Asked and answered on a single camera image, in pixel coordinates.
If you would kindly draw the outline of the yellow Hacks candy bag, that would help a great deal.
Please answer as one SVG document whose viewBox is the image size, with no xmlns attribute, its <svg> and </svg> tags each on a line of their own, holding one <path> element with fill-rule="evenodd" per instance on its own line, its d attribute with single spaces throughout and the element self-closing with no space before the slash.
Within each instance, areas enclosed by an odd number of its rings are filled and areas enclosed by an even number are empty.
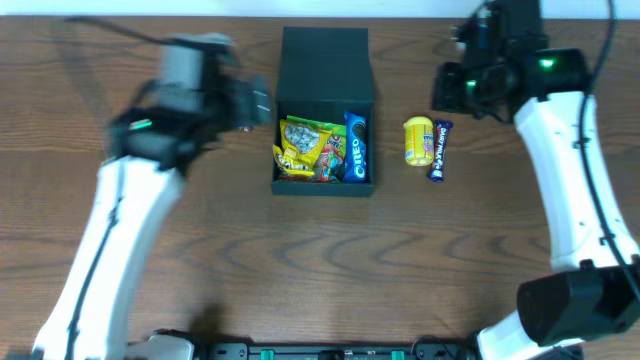
<svg viewBox="0 0 640 360">
<path fill-rule="evenodd" d="M 331 132 L 297 121 L 281 120 L 280 133 L 281 145 L 273 146 L 278 167 L 290 176 L 312 177 L 314 165 Z"/>
</svg>

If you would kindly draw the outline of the blue Dairy Milk bar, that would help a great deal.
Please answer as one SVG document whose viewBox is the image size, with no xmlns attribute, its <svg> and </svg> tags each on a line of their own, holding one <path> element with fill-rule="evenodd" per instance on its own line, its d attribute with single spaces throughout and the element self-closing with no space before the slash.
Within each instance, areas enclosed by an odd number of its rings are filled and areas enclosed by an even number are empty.
<svg viewBox="0 0 640 360">
<path fill-rule="evenodd" d="M 443 169 L 446 146 L 449 133 L 451 132 L 453 126 L 453 122 L 449 120 L 435 121 L 434 160 L 432 162 L 431 171 L 429 172 L 428 177 L 436 183 L 442 182 L 444 180 Z"/>
</svg>

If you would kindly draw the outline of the green Haribo worms bag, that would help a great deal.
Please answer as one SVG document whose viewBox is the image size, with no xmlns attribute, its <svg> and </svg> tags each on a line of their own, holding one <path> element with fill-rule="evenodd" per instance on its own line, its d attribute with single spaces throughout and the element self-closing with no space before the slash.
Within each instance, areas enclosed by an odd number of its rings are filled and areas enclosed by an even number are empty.
<svg viewBox="0 0 640 360">
<path fill-rule="evenodd" d="M 315 174 L 312 177 L 298 177 L 285 174 L 277 165 L 279 169 L 279 180 L 283 181 L 300 181 L 300 182 L 338 182 L 342 176 L 338 174 L 339 169 L 343 165 L 346 155 L 346 126 L 319 122 L 315 120 L 309 120 L 292 115 L 288 115 L 285 119 L 289 121 L 297 121 L 308 125 L 317 126 L 319 128 L 329 130 L 331 135 L 329 136 L 322 153 L 314 165 Z"/>
</svg>

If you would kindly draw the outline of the yellow Mentos bottle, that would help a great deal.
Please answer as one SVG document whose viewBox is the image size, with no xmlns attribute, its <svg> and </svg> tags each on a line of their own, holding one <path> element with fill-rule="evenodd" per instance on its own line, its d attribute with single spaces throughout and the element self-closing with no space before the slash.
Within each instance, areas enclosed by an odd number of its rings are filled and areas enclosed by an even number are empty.
<svg viewBox="0 0 640 360">
<path fill-rule="evenodd" d="M 404 131 L 407 164 L 430 165 L 434 160 L 433 122 L 426 116 L 412 117 L 404 123 Z"/>
</svg>

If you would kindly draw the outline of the blue Oreo cookie pack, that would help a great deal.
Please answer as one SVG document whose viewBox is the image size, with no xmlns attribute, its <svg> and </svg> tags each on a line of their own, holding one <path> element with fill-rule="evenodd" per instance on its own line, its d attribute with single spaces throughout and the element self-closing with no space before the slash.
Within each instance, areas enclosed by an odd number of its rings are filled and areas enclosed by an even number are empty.
<svg viewBox="0 0 640 360">
<path fill-rule="evenodd" d="M 344 113 L 346 121 L 346 155 L 343 181 L 364 183 L 367 180 L 366 119 L 351 112 Z"/>
</svg>

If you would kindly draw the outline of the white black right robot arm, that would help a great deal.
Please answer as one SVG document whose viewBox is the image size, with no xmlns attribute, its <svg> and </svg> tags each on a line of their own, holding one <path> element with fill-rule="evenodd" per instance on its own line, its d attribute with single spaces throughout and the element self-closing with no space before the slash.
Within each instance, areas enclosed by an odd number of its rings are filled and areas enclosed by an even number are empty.
<svg viewBox="0 0 640 360">
<path fill-rule="evenodd" d="M 531 158 L 550 234 L 549 276 L 520 285 L 516 309 L 474 334 L 467 359 L 576 359 L 589 341 L 639 319 L 639 247 L 610 183 L 594 90 L 612 42 L 594 65 L 553 48 L 538 0 L 481 3 L 454 32 L 459 62 L 442 64 L 436 111 L 511 124 Z"/>
</svg>

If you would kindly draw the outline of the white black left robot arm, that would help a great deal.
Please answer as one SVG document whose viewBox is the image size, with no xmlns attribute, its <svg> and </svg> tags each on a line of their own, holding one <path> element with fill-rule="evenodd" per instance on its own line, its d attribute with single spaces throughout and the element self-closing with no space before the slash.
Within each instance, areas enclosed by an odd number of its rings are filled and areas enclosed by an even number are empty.
<svg viewBox="0 0 640 360">
<path fill-rule="evenodd" d="M 223 34 L 163 42 L 158 76 L 109 125 L 93 207 L 62 293 L 34 341 L 34 359 L 191 359 L 192 340 L 128 340 L 128 318 L 146 259 L 180 199 L 190 165 L 218 134 L 273 119 L 262 79 L 236 64 Z"/>
</svg>

